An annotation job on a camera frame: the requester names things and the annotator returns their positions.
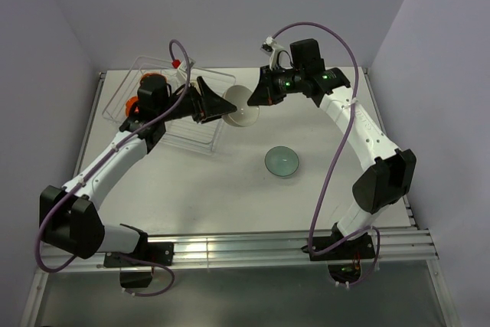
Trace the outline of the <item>white orange bowl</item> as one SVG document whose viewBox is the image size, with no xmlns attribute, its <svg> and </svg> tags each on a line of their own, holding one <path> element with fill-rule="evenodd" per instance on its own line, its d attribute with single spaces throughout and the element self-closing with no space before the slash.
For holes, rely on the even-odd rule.
<svg viewBox="0 0 490 327">
<path fill-rule="evenodd" d="M 129 117 L 132 114 L 137 113 L 139 111 L 138 101 L 139 101 L 139 98 L 137 96 L 132 96 L 126 101 L 126 104 L 125 104 L 126 117 Z"/>
</svg>

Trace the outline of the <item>cream bowl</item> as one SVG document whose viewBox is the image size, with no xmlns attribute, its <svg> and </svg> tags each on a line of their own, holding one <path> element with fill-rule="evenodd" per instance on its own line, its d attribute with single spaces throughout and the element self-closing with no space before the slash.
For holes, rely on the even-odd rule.
<svg viewBox="0 0 490 327">
<path fill-rule="evenodd" d="M 237 110 L 222 116 L 223 121 L 229 126 L 248 127 L 252 126 L 260 116 L 258 106 L 249 106 L 248 99 L 252 96 L 252 91 L 242 85 L 233 85 L 228 88 L 223 98 L 235 105 Z"/>
</svg>

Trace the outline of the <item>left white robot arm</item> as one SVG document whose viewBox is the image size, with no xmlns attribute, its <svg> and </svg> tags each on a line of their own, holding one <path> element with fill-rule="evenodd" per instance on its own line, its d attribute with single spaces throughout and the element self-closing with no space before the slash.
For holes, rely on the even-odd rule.
<svg viewBox="0 0 490 327">
<path fill-rule="evenodd" d="M 236 111 L 203 77 L 173 90 L 163 75 L 144 74 L 112 142 L 79 175 L 41 193 L 38 243 L 81 259 L 118 252 L 132 265 L 144 263 L 149 255 L 146 233 L 129 225 L 104 224 L 101 204 L 131 167 L 156 147 L 167 122 L 190 117 L 204 124 Z"/>
</svg>

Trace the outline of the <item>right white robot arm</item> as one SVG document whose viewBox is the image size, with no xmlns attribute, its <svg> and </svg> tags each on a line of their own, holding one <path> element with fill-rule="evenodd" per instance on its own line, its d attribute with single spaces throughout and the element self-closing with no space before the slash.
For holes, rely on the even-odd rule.
<svg viewBox="0 0 490 327">
<path fill-rule="evenodd" d="M 409 149 L 401 150 L 382 132 L 357 99 L 355 84 L 337 67 L 326 68 L 315 39 L 290 45 L 291 66 L 279 65 L 284 51 L 268 37 L 262 49 L 269 63 L 260 68 L 255 90 L 248 106 L 273 106 L 292 93 L 301 93 L 332 119 L 343 133 L 341 144 L 349 144 L 363 173 L 353 184 L 354 201 L 335 222 L 332 251 L 341 258 L 358 248 L 353 234 L 372 224 L 379 212 L 398 202 L 410 189 L 416 157 Z"/>
</svg>

